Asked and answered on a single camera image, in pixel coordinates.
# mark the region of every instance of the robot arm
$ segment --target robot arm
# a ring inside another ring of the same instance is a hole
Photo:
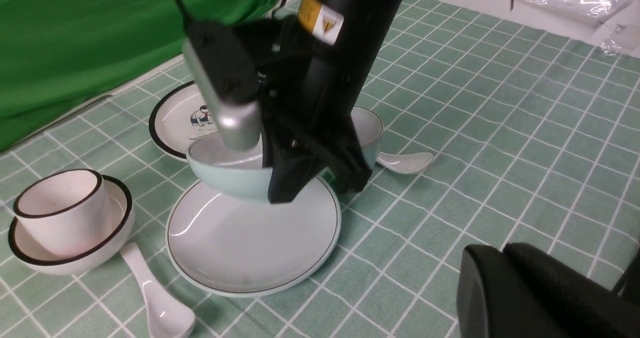
[[[262,138],[270,203],[291,202],[325,167],[338,193],[363,190],[372,171],[351,112],[401,2],[302,0],[297,14],[226,26],[176,0],[185,61],[224,144]]]

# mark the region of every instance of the white plate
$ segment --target white plate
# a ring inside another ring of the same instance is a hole
[[[199,181],[169,215],[169,258],[187,281],[215,295],[278,293],[327,260],[340,234],[339,207],[320,178],[280,205],[238,200]]]
[[[98,267],[118,253],[133,229],[133,201],[130,190],[124,183],[111,176],[105,175],[103,178],[111,203],[109,219],[113,232],[109,237],[82,254],[58,258],[39,245],[20,221],[13,218],[9,227],[9,248],[14,256],[36,272],[71,275]]]
[[[186,161],[185,152],[194,140],[217,130],[201,91],[193,81],[162,97],[149,117],[149,133],[154,144],[182,161]]]

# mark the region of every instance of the ceramic dish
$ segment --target ceramic dish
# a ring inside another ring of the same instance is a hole
[[[374,112],[359,107],[353,109],[351,117],[364,158],[373,168],[382,143],[382,120]],[[248,201],[268,201],[274,170],[263,167],[261,142],[249,151],[233,151],[224,145],[219,132],[210,133],[189,146],[187,161],[196,177],[223,194]]]
[[[374,112],[354,107],[351,118],[370,167],[376,162],[384,125]],[[217,132],[201,91],[193,81],[185,83],[164,96],[151,111],[149,133],[162,151],[186,161],[190,145],[206,135]]]
[[[341,229],[338,199],[314,178],[292,203],[235,199],[201,181],[180,197],[166,225],[169,258],[206,292],[261,297],[301,283],[327,260]]]
[[[8,236],[9,249],[14,256],[36,272],[71,275],[81,274],[98,267],[117,254],[133,229],[133,201],[130,190],[124,183],[110,176],[103,176],[103,178],[111,205],[109,221],[112,233],[109,237],[84,253],[69,258],[58,258],[36,242],[20,221],[13,218]]]
[[[181,161],[186,160],[185,152],[194,140],[217,131],[213,116],[193,81],[160,99],[149,117],[153,143]]]

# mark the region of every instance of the white spoon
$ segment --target white spoon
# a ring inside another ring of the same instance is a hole
[[[187,338],[194,330],[196,315],[158,283],[135,243],[120,250],[140,286],[151,338]]]
[[[429,152],[411,154],[388,154],[380,152],[375,160],[379,165],[398,174],[415,174],[422,172],[434,161]]]

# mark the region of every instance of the cartoon plate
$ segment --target cartoon plate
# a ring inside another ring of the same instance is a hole
[[[149,117],[149,133],[158,148],[177,160],[194,141],[216,132],[216,124],[198,86],[187,82],[164,96]]]

